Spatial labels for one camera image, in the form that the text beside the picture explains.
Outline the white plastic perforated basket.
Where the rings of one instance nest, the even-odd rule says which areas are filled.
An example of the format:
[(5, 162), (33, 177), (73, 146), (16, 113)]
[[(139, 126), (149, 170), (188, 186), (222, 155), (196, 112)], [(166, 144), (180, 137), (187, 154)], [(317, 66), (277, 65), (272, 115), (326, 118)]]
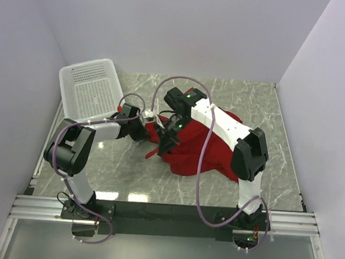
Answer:
[(111, 59), (72, 64), (61, 68), (58, 74), (66, 118), (96, 121), (111, 116), (125, 102)]

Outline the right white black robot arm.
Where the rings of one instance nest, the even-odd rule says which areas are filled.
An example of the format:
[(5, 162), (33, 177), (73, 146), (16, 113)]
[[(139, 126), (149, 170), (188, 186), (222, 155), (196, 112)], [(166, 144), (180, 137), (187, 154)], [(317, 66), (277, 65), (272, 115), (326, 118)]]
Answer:
[(269, 158), (265, 133), (260, 128), (252, 130), (237, 122), (198, 89), (181, 93), (178, 88), (173, 88), (166, 93), (164, 101), (174, 111), (174, 115), (165, 123), (157, 121), (155, 125), (159, 138), (158, 155), (163, 157), (173, 148), (179, 147), (181, 141), (178, 134), (191, 122), (199, 122), (208, 128), (198, 156), (197, 175), (201, 175), (210, 138), (216, 135), (231, 152), (226, 161), (239, 182), (238, 211), (215, 226), (219, 228), (236, 221), (241, 228), (251, 228), (257, 223), (262, 208), (266, 206), (261, 198), (262, 172)]

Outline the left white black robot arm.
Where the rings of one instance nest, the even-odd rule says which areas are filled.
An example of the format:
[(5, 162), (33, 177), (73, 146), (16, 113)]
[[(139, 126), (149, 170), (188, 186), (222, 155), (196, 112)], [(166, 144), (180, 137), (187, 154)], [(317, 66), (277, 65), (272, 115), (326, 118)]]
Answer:
[(110, 117), (86, 125), (63, 119), (45, 147), (43, 158), (64, 179), (81, 219), (90, 219), (96, 212), (96, 195), (84, 170), (90, 151), (98, 142), (130, 136), (134, 141), (148, 139), (148, 131), (139, 118), (141, 110), (123, 104)]

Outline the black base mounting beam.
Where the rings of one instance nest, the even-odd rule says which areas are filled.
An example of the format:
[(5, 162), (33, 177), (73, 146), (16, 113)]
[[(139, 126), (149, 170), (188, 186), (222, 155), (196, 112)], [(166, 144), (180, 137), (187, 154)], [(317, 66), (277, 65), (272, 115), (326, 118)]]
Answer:
[[(202, 206), (203, 215), (210, 222), (219, 224), (230, 218), (236, 208)], [(212, 228), (203, 223), (196, 206), (157, 204), (148, 202), (124, 202), (115, 200), (97, 200), (94, 211), (112, 223), (116, 234), (139, 234), (156, 236), (174, 236), (190, 238), (213, 238), (216, 241), (233, 242), (233, 231), (266, 231), (266, 214), (245, 218), (241, 213), (235, 220), (220, 228)], [(67, 200), (61, 210), (60, 218), (72, 221), (98, 221), (97, 234), (107, 235), (109, 224), (96, 216), (83, 211)]]

